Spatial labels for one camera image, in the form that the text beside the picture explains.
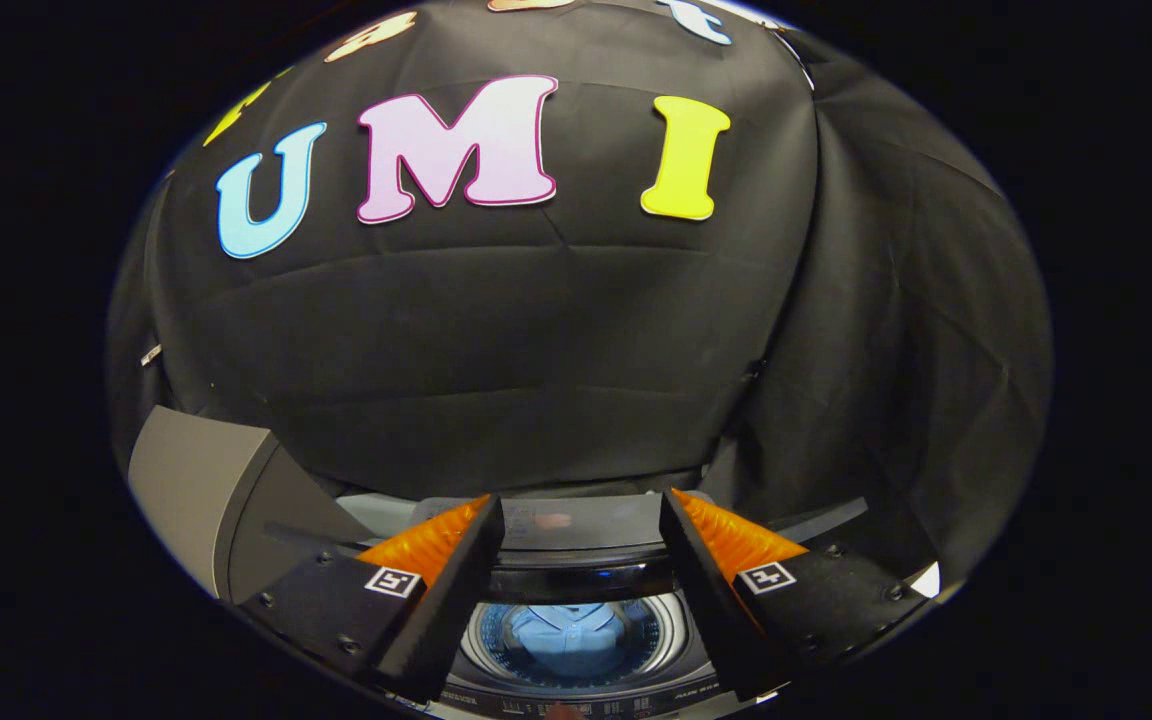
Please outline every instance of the pink letter m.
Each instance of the pink letter m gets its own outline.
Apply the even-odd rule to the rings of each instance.
[[[479,174],[465,187],[475,205],[529,205],[548,200],[558,184],[540,157],[540,108],[558,90],[547,76],[494,79],[477,92],[456,124],[448,127],[424,97],[403,94],[358,118],[371,132],[364,223],[387,223],[411,213],[416,197],[404,191],[400,162],[435,209],[447,205],[475,150]]]

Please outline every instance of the black cloth backdrop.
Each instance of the black cloth backdrop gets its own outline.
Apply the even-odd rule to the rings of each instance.
[[[790,31],[813,91],[772,32],[723,10],[730,46],[634,1],[417,9],[387,41],[298,61],[172,165],[109,314],[120,461],[170,386],[180,410],[274,429],[320,477],[411,500],[677,473],[761,521],[866,497],[870,552],[914,571],[925,556],[900,548],[929,538],[945,583],[963,578],[1024,488],[1052,363],[1024,232],[972,154]],[[396,222],[358,222],[362,109],[422,94],[452,122],[485,82],[524,73],[559,81],[543,111],[554,199],[417,195]],[[704,222],[639,209],[664,94],[732,118]],[[217,179],[313,122],[329,129],[305,219],[274,251],[229,258]],[[273,213],[278,180],[253,173],[252,218]],[[156,343],[161,369],[142,370]],[[725,430],[741,461],[700,480]]]

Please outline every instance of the gray panel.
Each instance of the gray panel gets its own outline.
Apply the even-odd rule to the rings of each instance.
[[[374,536],[335,503],[282,446],[274,449],[236,515],[241,516],[223,583],[234,605],[242,605],[333,541],[357,543]],[[291,536],[297,535],[306,539],[294,541]]]
[[[137,438],[128,469],[132,495],[164,546],[214,598],[228,588],[229,538],[238,509],[276,446],[266,429],[162,406],[151,411]]]

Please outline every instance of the clothing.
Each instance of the clothing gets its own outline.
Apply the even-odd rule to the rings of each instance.
[[[550,670],[571,679],[608,673],[626,654],[626,624],[607,602],[532,605],[509,620],[522,647]]]

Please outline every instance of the letter i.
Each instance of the letter i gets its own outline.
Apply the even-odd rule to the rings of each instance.
[[[714,161],[718,134],[732,128],[719,108],[685,97],[657,97],[655,109],[666,119],[664,153],[654,185],[643,194],[643,209],[653,215],[705,220],[714,214],[708,197],[708,169]]]

